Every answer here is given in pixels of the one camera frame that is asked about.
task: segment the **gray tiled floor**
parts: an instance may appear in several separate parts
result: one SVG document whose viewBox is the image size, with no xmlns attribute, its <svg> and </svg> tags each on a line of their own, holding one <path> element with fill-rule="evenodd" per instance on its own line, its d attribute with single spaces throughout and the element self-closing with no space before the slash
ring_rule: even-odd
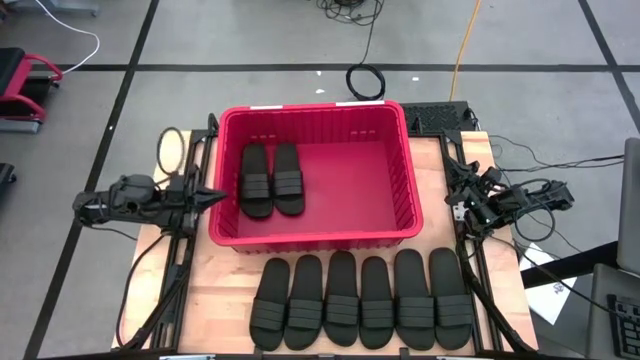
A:
<svg viewBox="0 0 640 360">
<path fill-rule="evenodd" d="M 631 15 L 637 3 L 589 3 L 618 61 L 640 63 L 637 46 L 631 46 L 640 39 Z M 102 51 L 92 63 L 126 64 L 149 0 L 101 4 L 97 19 L 61 18 L 101 36 Z M 466 63 L 604 63 L 577 1 L 483 4 Z M 376 23 L 369 61 L 452 63 L 472 8 L 471 0 L 389 1 Z M 22 46 L 60 63 L 73 63 L 92 48 L 90 38 L 38 15 L 17 16 L 0 26 L 0 34 L 0 46 Z M 353 62 L 362 56 L 366 35 L 366 28 L 326 19 L 314 1 L 160 0 L 141 63 Z M 0 208 L 0 285 L 12 289 L 0 294 L 0 348 L 8 359 L 24 352 L 69 230 L 69 205 L 86 182 L 122 76 L 72 74 L 52 99 L 50 123 L 40 134 L 0 135 L 0 161 L 14 163 L 20 176 Z M 386 72 L 385 77 L 386 98 L 399 102 L 443 101 L 451 81 L 447 72 Z M 625 78 L 640 96 L 640 74 Z M 363 93 L 377 90 L 377 83 L 365 74 L 355 74 L 354 82 Z M 618 154 L 626 137 L 638 135 L 607 73 L 461 73 L 456 98 L 470 102 L 484 129 L 527 144 L 551 162 Z M 156 138 L 166 126 L 203 127 L 209 112 L 219 115 L 235 105 L 344 100 L 352 100 L 352 95 L 342 72 L 138 72 L 99 188 L 121 174 L 150 173 Z M 526 151 L 496 142 L 503 147 L 497 159 L 502 166 L 534 165 Z M 558 229 L 579 248 L 615 239 L 620 171 L 614 167 L 537 174 L 569 183 L 575 206 L 556 217 Z M 538 218 L 546 221 L 545 216 Z M 135 226 L 119 228 L 136 233 Z M 543 230 L 527 221 L 522 229 L 532 236 Z M 556 237 L 541 247 L 561 256 L 572 253 Z M 82 232 L 41 356 L 110 347 L 132 248 L 130 241 L 111 233 Z M 586 306 L 575 301 L 570 297 L 556 326 L 537 322 L 536 327 L 541 335 L 581 351 L 580 340 L 567 335 L 579 337 L 586 326 Z"/>
</svg>

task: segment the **yellow cable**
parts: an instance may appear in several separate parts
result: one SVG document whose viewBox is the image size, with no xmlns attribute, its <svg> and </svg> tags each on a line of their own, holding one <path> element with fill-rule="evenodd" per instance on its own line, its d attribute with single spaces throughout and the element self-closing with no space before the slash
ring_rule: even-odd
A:
<svg viewBox="0 0 640 360">
<path fill-rule="evenodd" d="M 460 46 L 460 52 L 458 52 L 458 59 L 456 59 L 456 67 L 453 69 L 453 81 L 451 82 L 451 93 L 449 93 L 449 101 L 453 101 L 453 95 L 456 93 L 456 85 L 458 83 L 458 68 L 460 67 L 460 60 L 462 60 L 462 54 L 464 53 L 464 48 L 467 46 L 467 41 L 469 41 L 469 35 L 471 35 L 471 30 L 473 30 L 473 24 L 476 22 L 476 15 L 478 15 L 478 9 L 480 9 L 480 3 L 482 0 L 476 0 L 476 7 L 473 9 L 473 15 L 471 15 L 471 20 L 469 21 L 469 25 L 467 25 L 467 33 L 464 34 L 464 40 L 462 40 L 462 46 Z"/>
</svg>

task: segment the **red chair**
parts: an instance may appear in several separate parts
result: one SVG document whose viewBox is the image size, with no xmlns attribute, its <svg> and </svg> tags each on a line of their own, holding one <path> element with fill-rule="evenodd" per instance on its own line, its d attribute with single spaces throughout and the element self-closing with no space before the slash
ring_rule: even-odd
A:
<svg viewBox="0 0 640 360">
<path fill-rule="evenodd" d="M 44 63 L 54 75 L 30 78 L 34 60 Z M 0 49 L 0 117 L 43 123 L 47 117 L 44 100 L 50 86 L 57 87 L 62 77 L 62 71 L 40 55 L 25 54 L 20 48 Z"/>
</svg>

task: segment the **white cable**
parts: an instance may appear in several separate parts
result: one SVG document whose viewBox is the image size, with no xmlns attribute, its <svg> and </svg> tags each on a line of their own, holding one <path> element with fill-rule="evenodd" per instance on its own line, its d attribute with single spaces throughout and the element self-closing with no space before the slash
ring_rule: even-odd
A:
<svg viewBox="0 0 640 360">
<path fill-rule="evenodd" d="M 67 70 L 63 71 L 63 72 L 62 72 L 63 74 L 70 73 L 70 72 L 72 72 L 73 70 L 75 70 L 75 69 L 79 68 L 80 66 L 84 65 L 84 63 L 86 63 L 87 61 L 89 61 L 89 59 L 91 59 L 91 58 L 93 57 L 93 55 L 95 55 L 95 54 L 98 52 L 98 50 L 100 50 L 100 38 L 98 37 L 98 35 L 96 35 L 96 34 L 94 34 L 94 33 L 92 33 L 92 32 L 89 32 L 89 31 L 84 31 L 84 30 L 76 29 L 76 28 L 74 28 L 73 26 L 69 26 L 69 25 L 67 25 L 67 24 L 63 23 L 62 21 L 58 20 L 55 16 L 53 16 L 53 14 L 52 14 L 51 12 L 49 12 L 49 9 L 47 9 L 47 7 L 46 7 L 46 6 L 44 6 L 44 5 L 40 2 L 40 0 L 35 0 L 35 1 L 38 3 L 38 5 L 40 5 L 40 7 L 42 7 L 42 9 L 47 13 L 47 15 L 49 15 L 49 16 L 50 16 L 50 17 L 51 17 L 55 22 L 57 22 L 58 24 L 60 24 L 60 25 L 62 25 L 62 26 L 64 26 L 64 27 L 66 27 L 66 28 L 67 28 L 67 29 L 69 29 L 69 30 L 73 30 L 73 31 L 75 31 L 75 32 L 78 32 L 78 33 L 81 33 L 81 34 L 85 34 L 85 35 L 91 35 L 91 36 L 93 36 L 94 38 L 96 38 L 96 49 L 95 49 L 95 50 L 93 50 L 93 52 L 92 52 L 91 54 L 89 54 L 89 56 L 87 56 L 86 58 L 84 58 L 84 60 L 80 61 L 77 65 L 75 65 L 75 66 L 73 66 L 73 67 L 71 67 L 71 68 L 69 68 L 69 69 L 67 69 Z"/>
</svg>

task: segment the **white paper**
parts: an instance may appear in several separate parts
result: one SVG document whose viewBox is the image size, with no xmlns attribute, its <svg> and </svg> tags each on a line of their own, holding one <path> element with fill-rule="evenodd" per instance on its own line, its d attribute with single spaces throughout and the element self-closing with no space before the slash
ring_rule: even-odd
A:
<svg viewBox="0 0 640 360">
<path fill-rule="evenodd" d="M 525 255 L 538 265 L 553 261 L 553 258 L 540 251 L 536 244 L 531 244 Z M 520 271 L 527 270 L 532 267 L 529 260 L 524 257 L 520 260 Z M 573 287 L 576 278 L 563 279 L 567 285 Z M 547 320 L 551 325 L 556 323 L 560 311 L 564 303 L 567 302 L 570 291 L 560 283 L 551 283 L 525 290 L 527 301 L 531 310 L 535 311 L 543 319 Z"/>
</svg>

